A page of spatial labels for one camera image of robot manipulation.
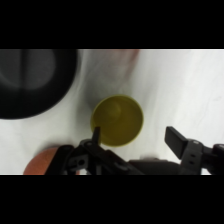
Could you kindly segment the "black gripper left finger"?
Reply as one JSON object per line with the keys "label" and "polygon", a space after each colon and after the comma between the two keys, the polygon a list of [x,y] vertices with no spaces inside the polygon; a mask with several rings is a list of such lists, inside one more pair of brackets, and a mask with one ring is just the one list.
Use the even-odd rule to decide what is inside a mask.
{"label": "black gripper left finger", "polygon": [[53,156],[46,175],[73,175],[84,169],[90,175],[131,175],[134,168],[110,150],[100,146],[101,130],[96,127],[91,139],[77,147],[63,145]]}

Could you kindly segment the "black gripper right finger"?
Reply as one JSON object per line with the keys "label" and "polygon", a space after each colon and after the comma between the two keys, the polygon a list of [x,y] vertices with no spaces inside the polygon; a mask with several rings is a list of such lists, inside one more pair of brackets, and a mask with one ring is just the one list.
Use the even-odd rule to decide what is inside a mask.
{"label": "black gripper right finger", "polygon": [[187,139],[173,127],[165,131],[165,143],[181,161],[180,175],[200,175],[206,169],[211,175],[224,175],[224,144],[206,147],[194,139]]}

